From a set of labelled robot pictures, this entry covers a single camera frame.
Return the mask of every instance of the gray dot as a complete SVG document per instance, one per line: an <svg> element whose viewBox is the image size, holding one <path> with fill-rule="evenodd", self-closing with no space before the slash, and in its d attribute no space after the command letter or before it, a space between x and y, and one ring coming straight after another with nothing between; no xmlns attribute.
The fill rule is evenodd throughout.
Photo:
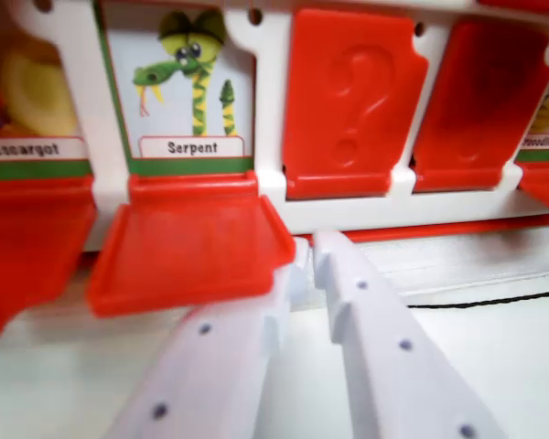
<svg viewBox="0 0 549 439"><path fill-rule="evenodd" d="M204 323L199 327L199 334L205 336L211 331L211 325L209 323Z"/></svg>
<svg viewBox="0 0 549 439"><path fill-rule="evenodd" d="M158 421L159 419L162 419L165 417L165 415L168 412L167 405L163 402L160 402L153 408L153 419L155 421Z"/></svg>
<svg viewBox="0 0 549 439"><path fill-rule="evenodd" d="M469 423L464 423L461 427L459 427L459 434L461 434L461 437L477 437L476 430L474 430L474 427L472 427Z"/></svg>
<svg viewBox="0 0 549 439"><path fill-rule="evenodd" d="M403 338L401 341L399 341L399 348L401 348L402 350L412 350L413 343L408 338Z"/></svg>

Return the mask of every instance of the plastic toy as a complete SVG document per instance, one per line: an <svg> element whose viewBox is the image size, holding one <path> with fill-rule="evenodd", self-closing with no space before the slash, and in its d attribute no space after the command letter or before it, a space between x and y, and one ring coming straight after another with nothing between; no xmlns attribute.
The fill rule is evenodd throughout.
<svg viewBox="0 0 549 439"><path fill-rule="evenodd" d="M549 224L549 2L0 5L0 330L77 242L115 316L265 294L291 233Z"/></svg>

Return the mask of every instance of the snake illustration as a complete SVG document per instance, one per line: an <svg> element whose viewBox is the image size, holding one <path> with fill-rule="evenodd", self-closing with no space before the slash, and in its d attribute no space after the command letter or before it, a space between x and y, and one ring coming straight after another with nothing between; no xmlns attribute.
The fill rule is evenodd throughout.
<svg viewBox="0 0 549 439"><path fill-rule="evenodd" d="M191 23L182 12L165 16L159 27L159 40L165 52L174 57L135 70L133 84L140 96L140 114L145 108L145 90L150 87L162 102L159 85L181 71L193 81L193 135L207 135L207 89L216 59L223 46L226 29L220 11L204 11ZM233 87L230 80L222 86L220 101L224 131L236 135L233 117Z"/></svg>

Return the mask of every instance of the white plastic divider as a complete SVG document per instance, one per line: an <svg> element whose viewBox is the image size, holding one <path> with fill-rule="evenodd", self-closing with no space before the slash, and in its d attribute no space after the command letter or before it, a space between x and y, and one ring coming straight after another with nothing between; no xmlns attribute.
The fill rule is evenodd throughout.
<svg viewBox="0 0 549 439"><path fill-rule="evenodd" d="M506 437L392 286L339 232L315 235L316 286L342 345L354 438Z"/></svg>
<svg viewBox="0 0 549 439"><path fill-rule="evenodd" d="M94 177L98 218L86 250L97 250L116 209L128 202L128 166L92 1L53 1L48 12L39 11L33 0L5 2L20 27L59 50Z"/></svg>
<svg viewBox="0 0 549 439"><path fill-rule="evenodd" d="M270 293L186 316L106 439L251 439L268 359L285 336L291 294L307 287L306 240Z"/></svg>
<svg viewBox="0 0 549 439"><path fill-rule="evenodd" d="M100 218L92 234L91 247L96 248L116 207L128 200L128 170L92 0L54 0L53 10L47 14L39 12L32 0L5 1L22 28L52 41L59 48L95 176L93 195ZM414 138L430 99L451 25L461 16L494 16L519 20L549 34L549 17L484 7L472 0L354 0L341 3L362 12L410 16L425 25L425 33L414 37L413 44L418 53L428 58L429 70L404 152L392 171L392 185L386 197L286 199L282 155L292 15L301 5L311 5L309 2L187 0L176 3L222 7L232 41L256 57L254 169L261 193L271 199L287 228L292 233L317 229L365 230L549 212L542 204L516 190L522 171L512 161L503 168L500 184L485 191L412 195L414 173L408 168ZM320 7L325 7L324 4L318 3ZM248 7L261 8L263 19L260 24L250 23ZM549 64L549 49L545 59Z"/></svg>

